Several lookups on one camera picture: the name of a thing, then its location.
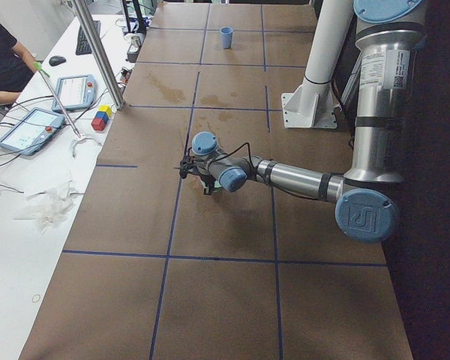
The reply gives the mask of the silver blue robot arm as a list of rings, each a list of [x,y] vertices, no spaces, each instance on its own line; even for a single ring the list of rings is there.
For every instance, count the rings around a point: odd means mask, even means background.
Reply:
[[[246,181],[294,197],[331,203],[341,231],[363,243],[389,239],[398,228],[394,193],[403,181],[398,156],[413,51],[425,39],[426,1],[324,1],[303,81],[281,96],[287,129],[336,131],[333,73],[355,24],[352,165],[345,173],[317,172],[248,154],[224,151],[210,132],[197,133],[179,165],[182,178],[199,177],[206,194],[237,191]]]

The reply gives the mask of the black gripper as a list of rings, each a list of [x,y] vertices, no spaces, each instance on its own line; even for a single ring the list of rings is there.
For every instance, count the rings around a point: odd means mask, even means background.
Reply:
[[[202,186],[204,187],[204,195],[212,195],[215,189],[215,178],[212,175],[200,175]]]

